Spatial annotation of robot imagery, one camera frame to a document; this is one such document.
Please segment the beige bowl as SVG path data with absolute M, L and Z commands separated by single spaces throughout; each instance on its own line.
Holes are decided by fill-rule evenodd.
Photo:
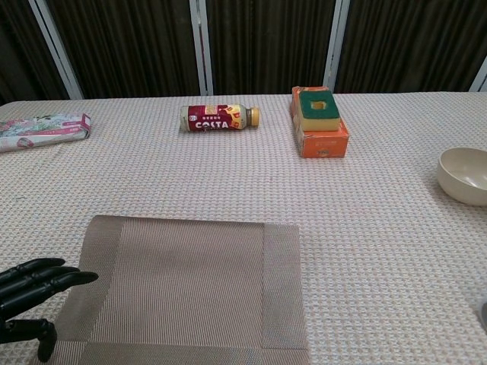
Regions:
M 466 147 L 443 151 L 436 177 L 451 198 L 467 205 L 487 206 L 487 151 Z

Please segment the dark pleated screen panel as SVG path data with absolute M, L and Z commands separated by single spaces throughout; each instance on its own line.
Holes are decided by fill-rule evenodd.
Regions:
M 336 0 L 205 0 L 215 94 L 320 86 Z
M 467 91 L 486 56 L 487 0 L 351 0 L 335 91 Z
M 67 99 L 29 1 L 0 0 L 0 106 Z
M 83 96 L 200 93 L 189 0 L 46 0 Z

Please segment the orange carton box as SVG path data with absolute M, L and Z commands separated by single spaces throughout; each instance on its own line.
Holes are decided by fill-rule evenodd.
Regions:
M 303 90 L 329 90 L 328 87 L 301 87 L 292 88 L 291 115 L 294 136 L 298 144 L 299 154 L 303 158 L 343 158 L 349 142 L 349 131 L 344 119 L 341 117 L 340 127 L 337 131 L 304 131 L 302 129 L 299 93 Z

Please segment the Costa coffee bottle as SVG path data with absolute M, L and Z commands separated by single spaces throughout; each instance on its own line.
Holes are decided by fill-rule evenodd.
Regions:
M 180 129 L 184 132 L 240 131 L 258 127 L 259 121 L 259 108 L 246 108 L 241 104 L 206 104 L 180 108 Z

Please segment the beige woven tablecloth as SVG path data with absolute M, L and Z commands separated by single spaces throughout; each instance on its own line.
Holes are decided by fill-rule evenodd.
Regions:
M 287 94 L 18 101 L 0 120 L 85 112 L 90 138 L 0 154 L 0 271 L 77 265 L 98 214 L 294 224 L 310 359 L 487 365 L 487 207 L 446 195 L 443 151 L 487 151 L 487 93 L 339 94 L 342 159 L 299 156 Z M 184 132 L 182 106 L 258 127 Z

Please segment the brown woven placemat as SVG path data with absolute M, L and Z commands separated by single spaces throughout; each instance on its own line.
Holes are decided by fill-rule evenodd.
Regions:
M 49 362 L 310 365 L 294 225 L 97 216 Z

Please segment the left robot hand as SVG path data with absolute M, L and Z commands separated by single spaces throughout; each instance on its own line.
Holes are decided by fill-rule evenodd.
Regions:
M 0 272 L 0 344 L 38 340 L 38 361 L 49 361 L 57 342 L 54 323 L 16 317 L 71 287 L 96 281 L 92 271 L 66 266 L 61 258 L 39 258 Z

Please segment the white screen frame post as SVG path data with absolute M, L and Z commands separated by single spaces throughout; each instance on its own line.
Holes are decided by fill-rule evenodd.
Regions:
M 487 56 L 474 77 L 469 92 L 487 92 Z
M 214 94 L 214 84 L 206 0 L 189 0 L 189 9 L 199 92 L 202 96 L 212 96 Z
M 335 0 L 323 86 L 334 91 L 351 0 Z
M 84 95 L 46 0 L 28 2 L 69 98 L 82 100 Z

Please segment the green yellow sponge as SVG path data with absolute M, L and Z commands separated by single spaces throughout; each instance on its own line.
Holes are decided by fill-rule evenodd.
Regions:
M 341 117 L 329 90 L 303 90 L 299 93 L 299 110 L 304 131 L 337 131 Z

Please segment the pink floral cardboard box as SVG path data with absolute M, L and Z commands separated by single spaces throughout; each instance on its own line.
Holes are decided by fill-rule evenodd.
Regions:
M 0 153 L 84 140 L 90 133 L 91 117 L 86 113 L 0 121 Z

